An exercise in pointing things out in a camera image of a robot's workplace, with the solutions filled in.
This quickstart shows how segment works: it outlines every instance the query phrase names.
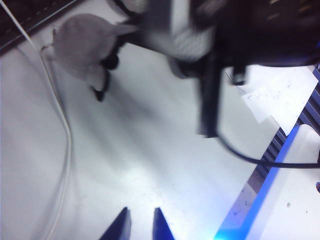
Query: white table surface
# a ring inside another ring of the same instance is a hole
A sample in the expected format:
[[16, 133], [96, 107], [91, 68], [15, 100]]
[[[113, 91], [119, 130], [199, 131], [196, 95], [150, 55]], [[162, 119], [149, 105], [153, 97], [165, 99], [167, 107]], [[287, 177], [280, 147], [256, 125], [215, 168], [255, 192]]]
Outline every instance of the white table surface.
[[[283, 162], [316, 163], [319, 150], [320, 136], [303, 124]], [[272, 169], [257, 195], [263, 199], [262, 204], [252, 205], [258, 212], [250, 221], [245, 239], [319, 239], [320, 193], [316, 188], [319, 180], [320, 169]]]
[[[106, 1], [87, 0], [33, 35], [40, 48], [51, 30], [77, 13], [124, 19]], [[95, 100], [84, 82], [51, 61], [73, 136], [70, 178], [54, 239], [96, 240], [121, 209], [131, 211], [131, 239], [151, 239], [161, 207], [177, 240], [211, 239], [255, 166], [197, 135], [194, 79], [177, 79], [166, 58], [127, 44], [109, 94]], [[220, 127], [260, 158], [278, 126], [257, 124], [223, 76]], [[37, 55], [27, 42], [1, 56], [1, 238], [43, 239], [54, 220], [66, 136]]]

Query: white paper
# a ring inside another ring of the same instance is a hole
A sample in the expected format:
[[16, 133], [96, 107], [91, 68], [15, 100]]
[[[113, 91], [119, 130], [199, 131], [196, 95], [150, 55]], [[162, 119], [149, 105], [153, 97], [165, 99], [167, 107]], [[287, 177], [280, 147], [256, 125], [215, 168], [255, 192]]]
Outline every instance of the white paper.
[[242, 99], [258, 123], [269, 116], [288, 135], [318, 83], [307, 67], [291, 68]]
[[[247, 66], [245, 72], [246, 84], [238, 87], [247, 94], [251, 93], [254, 90], [267, 86], [270, 81], [287, 73], [291, 69], [293, 67]], [[232, 76], [232, 69], [228, 69], [227, 72]]]

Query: blue edge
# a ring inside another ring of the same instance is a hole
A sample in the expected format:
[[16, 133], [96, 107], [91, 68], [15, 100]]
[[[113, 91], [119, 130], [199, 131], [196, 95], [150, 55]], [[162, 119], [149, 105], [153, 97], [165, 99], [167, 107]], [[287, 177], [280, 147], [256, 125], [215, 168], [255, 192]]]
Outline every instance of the blue edge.
[[313, 75], [318, 79], [318, 81], [320, 81], [320, 72], [317, 69], [317, 67], [313, 70]]
[[[296, 126], [292, 129], [289, 136], [285, 140], [278, 156], [276, 157], [275, 162], [282, 163], [284, 161], [287, 152], [290, 149], [290, 146], [297, 135], [298, 130], [299, 126]], [[235, 229], [219, 229], [217, 234], [213, 238], [214, 240], [245, 240], [247, 238], [252, 224], [254, 223], [254, 220], [258, 215], [259, 210], [264, 203], [264, 200], [266, 199], [266, 196], [273, 184], [274, 179], [278, 174], [278, 171], [279, 168], [272, 167], [270, 169], [241, 227]]]

